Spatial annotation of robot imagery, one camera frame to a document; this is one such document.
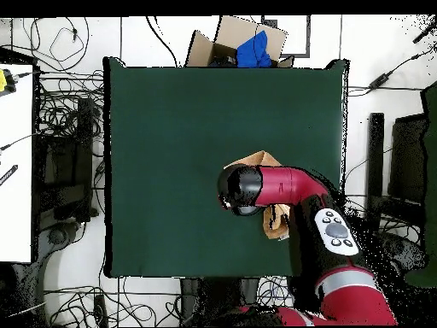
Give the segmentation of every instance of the paper bag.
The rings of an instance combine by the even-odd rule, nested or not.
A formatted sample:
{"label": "paper bag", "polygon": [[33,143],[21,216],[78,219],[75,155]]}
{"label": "paper bag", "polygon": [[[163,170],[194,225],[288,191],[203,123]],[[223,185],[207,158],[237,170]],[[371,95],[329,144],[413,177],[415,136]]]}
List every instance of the paper bag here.
{"label": "paper bag", "polygon": [[[281,166],[281,164],[275,160],[272,155],[265,151],[259,151],[253,155],[244,157],[241,160],[234,161],[224,168],[236,163],[242,163],[249,166]],[[271,207],[265,209],[263,228],[266,236],[269,239],[285,238],[288,236],[288,226],[284,215],[287,215],[288,217],[289,212],[289,206],[283,204],[272,205]]]}

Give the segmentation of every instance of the red robot arm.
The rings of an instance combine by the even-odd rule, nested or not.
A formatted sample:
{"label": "red robot arm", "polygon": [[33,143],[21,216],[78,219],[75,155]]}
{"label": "red robot arm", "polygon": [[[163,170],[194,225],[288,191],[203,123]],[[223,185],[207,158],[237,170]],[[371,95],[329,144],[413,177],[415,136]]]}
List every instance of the red robot arm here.
{"label": "red robot arm", "polygon": [[397,324],[346,218],[305,170],[234,165],[220,175],[218,194],[224,208],[290,206],[293,272],[314,288],[323,318],[279,308],[285,325]]}

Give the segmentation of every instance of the dark green tabletop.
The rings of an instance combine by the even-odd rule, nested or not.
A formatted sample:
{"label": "dark green tabletop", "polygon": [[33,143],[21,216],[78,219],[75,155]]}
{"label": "dark green tabletop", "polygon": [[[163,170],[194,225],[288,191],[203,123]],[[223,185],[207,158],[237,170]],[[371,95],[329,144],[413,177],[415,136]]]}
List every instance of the dark green tabletop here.
{"label": "dark green tabletop", "polygon": [[265,150],[338,187],[347,62],[324,70],[104,65],[110,275],[291,275],[293,241],[269,240],[262,214],[225,212],[217,177]]}

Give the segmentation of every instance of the blue object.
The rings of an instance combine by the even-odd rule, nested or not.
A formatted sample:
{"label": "blue object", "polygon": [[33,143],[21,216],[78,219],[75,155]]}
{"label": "blue object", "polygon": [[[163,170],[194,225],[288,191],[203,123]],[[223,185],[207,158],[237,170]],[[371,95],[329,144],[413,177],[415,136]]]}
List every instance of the blue object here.
{"label": "blue object", "polygon": [[269,67],[271,59],[265,48],[267,48],[267,35],[263,30],[236,49],[237,66]]}

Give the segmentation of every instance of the black cord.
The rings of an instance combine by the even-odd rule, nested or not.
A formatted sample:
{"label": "black cord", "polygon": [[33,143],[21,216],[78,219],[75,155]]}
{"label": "black cord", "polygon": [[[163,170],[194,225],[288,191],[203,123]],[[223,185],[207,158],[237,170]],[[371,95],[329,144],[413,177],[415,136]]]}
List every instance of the black cord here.
{"label": "black cord", "polygon": [[150,20],[148,18],[148,16],[146,16],[146,21],[149,24],[150,30],[154,33],[154,35],[162,42],[162,44],[168,49],[168,51],[170,52],[170,54],[173,57],[174,60],[174,66],[178,67],[178,62],[176,61],[176,56],[174,56],[172,50],[170,49],[170,47],[164,42],[164,40],[162,40],[162,38],[158,35],[158,33],[156,32],[156,30],[152,27],[152,24],[150,24]]}
{"label": "black cord", "polygon": [[93,181],[94,188],[93,188],[93,190],[96,192],[97,202],[98,202],[99,207],[100,207],[101,211],[103,212],[103,214],[105,214],[105,210],[103,209],[103,207],[102,207],[102,205],[100,203],[100,198],[99,198],[99,194],[98,194],[99,188],[97,188],[97,184],[102,179],[104,173],[105,173],[105,171],[104,171],[104,161],[102,161],[97,166],[96,174],[94,175],[94,181]]}
{"label": "black cord", "polygon": [[[390,149],[386,149],[386,150],[383,151],[382,153],[385,154],[385,153],[391,151],[392,149],[393,149],[393,147],[391,147]],[[349,172],[347,173],[346,177],[345,177],[345,183],[346,183],[347,178],[348,178],[349,175],[351,174],[351,172],[352,172],[353,170],[357,169],[358,167],[360,167],[361,165],[364,165],[368,160],[369,160],[369,158],[365,159],[363,162],[359,163],[356,167],[354,167],[353,169],[351,169],[351,171],[349,171]]]}
{"label": "black cord", "polygon": [[[52,133],[50,136],[75,138],[78,142],[89,142],[89,135],[79,135],[77,133],[78,118],[91,118],[93,122],[93,138],[99,138],[102,135],[102,84],[95,85],[94,80],[96,72],[89,75],[87,79],[76,82],[73,79],[59,79],[58,91],[47,91],[44,84],[40,82],[41,88],[41,105],[39,126],[47,126]],[[89,80],[96,89],[91,91],[85,82]],[[77,93],[75,87],[79,86],[84,95]],[[78,110],[79,100],[89,98],[92,101],[93,109]]]}
{"label": "black cord", "polygon": [[365,93],[363,93],[363,94],[358,94],[358,95],[356,95],[356,96],[354,96],[354,95],[350,96],[351,92],[353,92],[353,91],[359,91],[359,90],[352,90],[352,91],[349,91],[349,93],[348,93],[349,97],[361,97],[361,96],[365,96],[366,94],[371,93],[371,92],[372,92],[372,89],[367,90],[367,91],[366,91]]}
{"label": "black cord", "polygon": [[[170,303],[170,302],[167,302],[166,303],[166,311],[168,312],[168,314],[163,318],[163,319],[161,319],[158,323],[156,323],[155,324],[155,327],[158,327],[162,322],[164,322],[166,319],[168,319],[169,317],[173,317],[173,318],[175,318],[175,319],[179,319],[179,321],[181,321],[181,320],[183,320],[183,318],[182,318],[182,316],[180,315],[180,312],[179,311],[177,311],[177,314],[178,315],[174,315],[173,314],[173,312],[175,312],[176,310],[177,310],[177,308],[178,308],[178,302],[179,302],[179,300],[182,298],[182,296],[177,296],[176,297],[176,299],[175,299],[175,301],[174,301],[174,303]],[[173,307],[173,310],[172,311],[170,311],[170,309],[168,308],[168,305],[172,305],[172,307]]]}
{"label": "black cord", "polygon": [[369,89],[363,93],[363,94],[358,94],[358,95],[351,95],[351,93],[353,91],[349,91],[348,92],[348,96],[349,97],[361,97],[361,96],[365,96],[366,94],[371,93],[372,91],[381,88],[381,85],[383,85],[384,83],[386,83],[388,81],[388,78],[390,77],[390,75],[392,75],[397,69],[399,69],[400,67],[402,67],[404,64],[406,64],[409,61],[414,61],[416,59],[419,59],[421,56],[425,56],[429,53],[431,53],[432,51],[436,51],[437,50],[437,42],[433,44],[433,46],[431,48],[429,48],[427,51],[424,51],[423,53],[419,53],[416,54],[414,56],[412,56],[411,58],[406,59],[405,61],[401,62],[397,67],[393,68],[390,72],[388,73],[383,73],[381,74],[378,78],[376,78],[372,83],[369,84]]}
{"label": "black cord", "polygon": [[250,19],[252,19],[252,21],[256,24],[255,35],[253,36],[253,54],[255,55],[256,62],[258,63],[258,57],[256,56],[256,50],[255,50],[255,38],[258,31],[259,23],[257,23],[251,15],[250,15]]}
{"label": "black cord", "polygon": [[74,243],[78,243],[78,242],[80,242],[81,240],[82,240],[82,238],[84,237],[84,235],[85,235],[85,230],[86,230],[86,226],[88,225],[88,223],[85,223],[85,225],[84,225],[84,230],[82,231],[82,236],[78,239],[78,240],[75,240],[74,242],[72,242],[72,244],[74,244]]}
{"label": "black cord", "polygon": [[14,144],[19,143],[19,141],[22,141],[23,139],[26,139],[26,138],[29,138],[29,137],[33,137],[33,136],[37,136],[37,135],[43,136],[46,131],[50,131],[50,129],[46,128],[46,129],[42,130],[41,132],[35,132],[35,133],[31,134],[31,135],[27,135],[27,136],[25,136],[23,138],[17,139],[13,143],[6,144],[5,146],[0,147],[0,151],[5,151],[6,149],[8,149],[9,147],[13,146]]}
{"label": "black cord", "polygon": [[[47,55],[47,54],[44,54],[43,52],[39,51],[39,47],[41,46],[41,37],[40,37],[40,34],[39,34],[39,29],[38,29],[38,22],[41,21],[41,20],[43,20],[43,19],[50,19],[50,18],[33,18],[33,22],[32,22],[32,24],[31,24],[31,31],[30,31],[30,35],[29,35],[29,33],[28,33],[27,30],[26,30],[25,23],[24,23],[24,18],[23,18],[23,20],[22,20],[23,29],[24,29],[24,31],[25,31],[25,33],[26,33],[26,35],[27,35],[27,38],[29,39],[29,41],[30,41],[30,43],[31,43],[31,47],[30,47],[30,48],[27,48],[27,47],[22,47],[22,46],[18,46],[18,45],[14,45],[14,47],[15,47],[15,48],[18,48],[18,49],[22,49],[22,50],[28,50],[28,51],[30,51],[30,52],[32,53],[32,56],[33,56],[34,58],[38,59],[40,62],[44,63],[45,65],[47,65],[48,67],[50,67],[50,68],[52,68],[52,69],[55,69],[55,70],[58,71],[58,72],[66,72],[67,70],[70,70],[70,69],[76,67],[76,66],[77,66],[77,65],[78,65],[78,64],[79,64],[79,63],[84,59],[84,56],[86,55],[86,52],[87,52],[87,50],[88,50],[88,43],[90,42],[90,28],[89,28],[88,21],[86,20],[86,18],[84,18],[84,22],[85,22],[86,30],[87,30],[87,39],[86,39],[86,42],[85,42],[85,45],[84,45],[84,42],[83,42],[82,39],[79,37],[79,35],[78,35],[78,31],[77,31],[77,29],[75,28],[75,26],[73,25],[72,21],[71,21],[69,18],[66,17],[67,21],[68,21],[68,22],[70,23],[70,25],[72,26],[72,30],[70,30],[70,29],[66,29],[65,27],[63,27],[63,28],[61,28],[60,31],[58,32],[58,36],[59,36],[60,32],[61,32],[63,29],[65,29],[65,30],[67,30],[67,31],[69,31],[69,32],[72,33],[72,35],[73,35],[73,42],[78,38],[78,39],[80,40],[80,42],[82,43],[83,46],[82,46],[82,48],[81,48],[79,51],[77,51],[76,53],[70,55],[68,58],[63,59],[63,60],[59,60],[59,59],[57,59],[55,56],[53,56],[53,53],[52,53],[52,51],[51,51],[52,48],[53,48],[53,46],[54,46],[54,44],[55,44],[55,42],[56,42],[56,40],[58,39],[58,36],[55,37],[55,39],[53,40],[53,42],[52,42],[51,45],[50,45],[50,54],[51,54],[51,56],[49,56],[49,55]],[[33,46],[33,28],[34,28],[34,27],[35,27],[35,30],[36,30],[36,32],[37,32],[37,36],[38,36],[38,45],[37,45],[36,47]],[[0,48],[3,48],[3,47],[9,47],[9,46],[11,47],[12,44],[0,45]],[[82,54],[82,56],[81,56],[81,57],[78,59],[78,61],[76,61],[76,62],[75,62],[71,67],[65,67],[65,68],[64,68],[64,67],[61,65],[62,62],[66,61],[66,60],[68,60],[68,59],[70,59],[70,58],[72,58],[73,56],[76,56],[76,55],[77,55],[80,51],[82,51],[82,50],[84,51],[83,54]],[[45,57],[51,59],[52,61],[57,62],[57,63],[59,64],[59,66],[61,67],[61,69],[58,69],[58,68],[56,68],[56,67],[53,67],[51,64],[49,64],[48,62],[46,62],[46,61],[44,61],[43,59],[41,59],[41,57],[38,57],[35,53],[38,53],[38,54],[40,54],[41,56],[45,56]]]}
{"label": "black cord", "polygon": [[119,327],[119,278],[117,278],[117,327]]}

